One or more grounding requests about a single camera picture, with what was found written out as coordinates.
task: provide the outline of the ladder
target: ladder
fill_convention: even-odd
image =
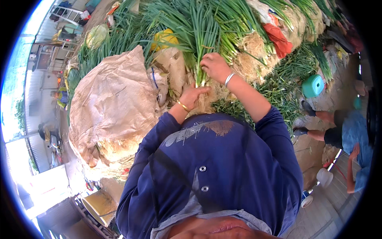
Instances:
[[[62,12],[62,15],[64,15],[65,11],[66,11],[66,17],[62,16],[62,15],[59,15],[57,13],[54,13],[54,11],[57,9],[57,13],[60,12],[60,10],[63,10]],[[79,24],[77,22],[75,22],[76,18],[78,16],[80,16],[83,12],[81,11],[78,11],[78,10],[74,10],[74,9],[71,9],[71,8],[64,8],[64,7],[60,7],[58,5],[54,5],[50,11],[49,11],[50,14],[52,15],[55,15],[59,18],[62,18],[64,19],[65,21],[68,21],[76,26],[79,26]]]

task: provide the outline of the silver bangle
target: silver bangle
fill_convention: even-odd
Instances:
[[[231,80],[231,78],[233,77],[233,75],[234,75],[235,73],[232,73],[232,74],[230,74],[228,77],[227,77],[227,79],[225,80],[225,87],[227,87],[227,84],[228,84],[228,82],[230,82],[230,80]]]

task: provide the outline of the black shorts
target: black shorts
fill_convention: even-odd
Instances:
[[[330,144],[336,148],[342,147],[342,124],[349,114],[349,110],[337,110],[334,112],[334,124],[336,127],[326,130],[324,135],[325,144]]]

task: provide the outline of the printed design on shirt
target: printed design on shirt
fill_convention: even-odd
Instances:
[[[185,140],[191,136],[194,136],[194,139],[198,136],[199,132],[203,129],[203,132],[209,132],[212,130],[215,132],[216,137],[223,137],[228,134],[233,126],[233,122],[229,120],[216,120],[211,122],[205,122],[198,125],[194,125],[191,128],[186,128],[184,130],[175,132],[169,135],[165,139],[165,146],[169,147],[173,143],[177,143],[183,141],[183,145],[185,144]]]

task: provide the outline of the sky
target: sky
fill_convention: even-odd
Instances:
[[[36,35],[53,2],[54,0],[42,0],[30,16],[21,34]],[[21,132],[15,116],[15,104],[16,101],[22,99],[24,93],[26,67],[33,41],[34,37],[19,37],[6,68],[1,92],[1,127],[5,142],[13,139],[14,134]],[[25,182],[31,177],[25,139],[7,143],[6,148],[10,157],[9,165],[12,169],[13,180]]]
[[[53,2],[54,0],[42,0],[21,33],[36,35]],[[15,133],[20,132],[15,117],[15,104],[22,98],[24,92],[26,66],[33,41],[34,37],[19,37],[17,39],[6,69],[1,97],[2,130],[5,142],[12,139]]]

